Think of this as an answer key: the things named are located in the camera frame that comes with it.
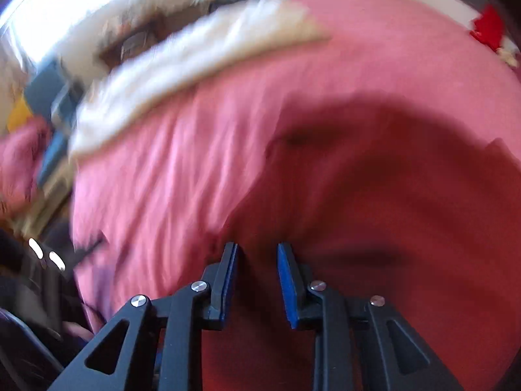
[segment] red cloth on bed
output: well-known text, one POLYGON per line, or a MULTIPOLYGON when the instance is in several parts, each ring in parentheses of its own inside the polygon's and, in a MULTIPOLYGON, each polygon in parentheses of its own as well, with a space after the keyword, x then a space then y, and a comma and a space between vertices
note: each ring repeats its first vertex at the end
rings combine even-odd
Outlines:
POLYGON ((247 264, 231 323, 205 334, 205 390, 309 389, 311 341, 289 329, 275 268, 287 240, 317 278, 387 297, 467 390, 489 390, 521 345, 521 210, 515 165, 484 147, 521 157, 519 82, 411 0, 299 1, 332 40, 226 69, 82 162, 75 243, 109 242, 77 271, 82 297, 110 316, 172 294, 236 240, 247 264))

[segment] triangular cutout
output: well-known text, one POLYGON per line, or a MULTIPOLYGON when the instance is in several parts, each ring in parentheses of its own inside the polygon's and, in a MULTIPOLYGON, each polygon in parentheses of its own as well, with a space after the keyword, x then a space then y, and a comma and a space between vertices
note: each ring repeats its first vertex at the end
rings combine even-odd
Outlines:
POLYGON ((85 360, 85 366, 112 375, 116 371, 119 354, 129 328, 128 321, 120 321, 85 360))
POLYGON ((412 338, 407 336, 398 323, 387 321, 387 329, 391 337, 398 368, 402 375, 408 375, 429 366, 427 357, 412 341, 412 338))

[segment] yellow object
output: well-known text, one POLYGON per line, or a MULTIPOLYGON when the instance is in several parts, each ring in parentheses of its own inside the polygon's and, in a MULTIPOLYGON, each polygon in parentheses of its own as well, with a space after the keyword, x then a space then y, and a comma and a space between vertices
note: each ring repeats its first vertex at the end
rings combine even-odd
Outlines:
POLYGON ((19 127, 25 125, 27 121, 33 117, 32 111, 25 101, 25 97, 20 95, 15 101, 15 106, 7 119, 7 130, 15 131, 19 127))

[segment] pink fabric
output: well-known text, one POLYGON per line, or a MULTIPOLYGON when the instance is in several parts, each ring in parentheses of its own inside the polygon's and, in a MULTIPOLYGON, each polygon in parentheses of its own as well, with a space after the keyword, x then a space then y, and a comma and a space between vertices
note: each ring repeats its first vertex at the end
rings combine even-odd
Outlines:
POLYGON ((36 178, 50 138, 48 123, 36 117, 0 142, 0 217, 16 213, 36 195, 36 178))

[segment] bright window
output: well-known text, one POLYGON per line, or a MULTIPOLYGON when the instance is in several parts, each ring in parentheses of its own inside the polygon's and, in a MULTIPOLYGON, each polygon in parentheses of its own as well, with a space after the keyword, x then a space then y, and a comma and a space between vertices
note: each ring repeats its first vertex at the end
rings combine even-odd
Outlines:
POLYGON ((110 1, 24 0, 11 18, 12 26, 27 55, 39 62, 69 28, 110 1))

